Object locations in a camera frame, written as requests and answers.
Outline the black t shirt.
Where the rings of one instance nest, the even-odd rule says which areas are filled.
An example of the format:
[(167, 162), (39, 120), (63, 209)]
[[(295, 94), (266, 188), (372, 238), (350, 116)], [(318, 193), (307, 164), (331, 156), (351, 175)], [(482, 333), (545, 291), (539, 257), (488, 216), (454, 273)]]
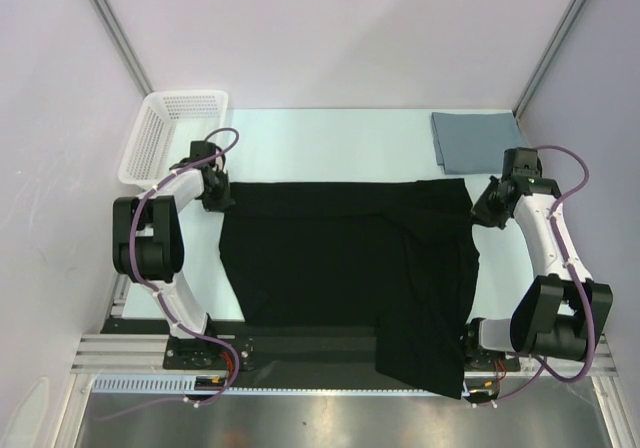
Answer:
[(479, 253), (460, 178), (231, 186), (220, 258), (245, 322), (371, 327), (375, 367), (449, 398)]

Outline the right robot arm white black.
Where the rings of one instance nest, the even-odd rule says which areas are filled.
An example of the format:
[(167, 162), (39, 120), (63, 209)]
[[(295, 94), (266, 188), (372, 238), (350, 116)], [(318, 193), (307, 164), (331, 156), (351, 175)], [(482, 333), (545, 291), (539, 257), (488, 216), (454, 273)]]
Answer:
[(474, 204), (472, 219), (478, 225), (503, 229), (508, 220), (515, 221), (534, 279), (511, 317), (468, 323), (461, 356), (469, 367), (484, 369), (508, 354), (592, 360), (613, 294), (581, 261), (560, 198), (553, 180), (492, 177)]

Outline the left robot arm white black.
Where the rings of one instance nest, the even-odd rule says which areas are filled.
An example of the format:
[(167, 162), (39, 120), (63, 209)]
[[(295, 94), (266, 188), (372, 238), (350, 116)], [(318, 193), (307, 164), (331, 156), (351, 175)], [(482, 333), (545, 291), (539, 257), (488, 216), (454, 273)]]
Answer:
[(228, 173), (205, 167), (167, 179), (139, 197), (120, 197), (112, 207), (112, 262), (141, 286), (161, 309), (168, 327), (163, 367), (212, 369), (223, 360), (237, 365), (234, 348), (218, 339), (210, 315), (196, 300), (183, 273), (185, 248), (179, 213), (193, 201), (208, 212), (233, 206)]

